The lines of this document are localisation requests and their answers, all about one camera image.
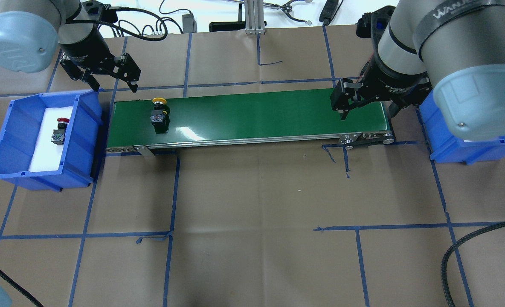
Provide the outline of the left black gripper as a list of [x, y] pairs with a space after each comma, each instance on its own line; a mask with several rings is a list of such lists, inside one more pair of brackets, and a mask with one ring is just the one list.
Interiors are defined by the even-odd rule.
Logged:
[[98, 92], [100, 84], [92, 74], [110, 75], [136, 93], [141, 69], [130, 54], [114, 56], [100, 34], [90, 34], [77, 43], [61, 43], [60, 66], [73, 81], [81, 81]]

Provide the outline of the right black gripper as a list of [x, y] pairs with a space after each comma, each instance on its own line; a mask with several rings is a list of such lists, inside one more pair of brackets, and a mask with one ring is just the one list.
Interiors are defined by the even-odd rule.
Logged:
[[370, 103], [392, 101], [389, 116], [397, 116], [404, 106], [420, 105], [432, 91], [426, 72], [406, 75], [383, 63], [375, 51], [362, 70], [362, 82], [340, 78], [331, 93], [332, 110], [346, 120], [350, 111]]

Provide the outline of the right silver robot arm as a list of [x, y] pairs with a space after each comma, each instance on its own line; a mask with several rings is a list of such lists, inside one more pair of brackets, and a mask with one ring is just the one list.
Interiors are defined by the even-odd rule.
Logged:
[[424, 78], [449, 131], [469, 141], [505, 136], [505, 0], [401, 0], [365, 13], [356, 35], [373, 54], [330, 99], [345, 120], [378, 101], [400, 110]]

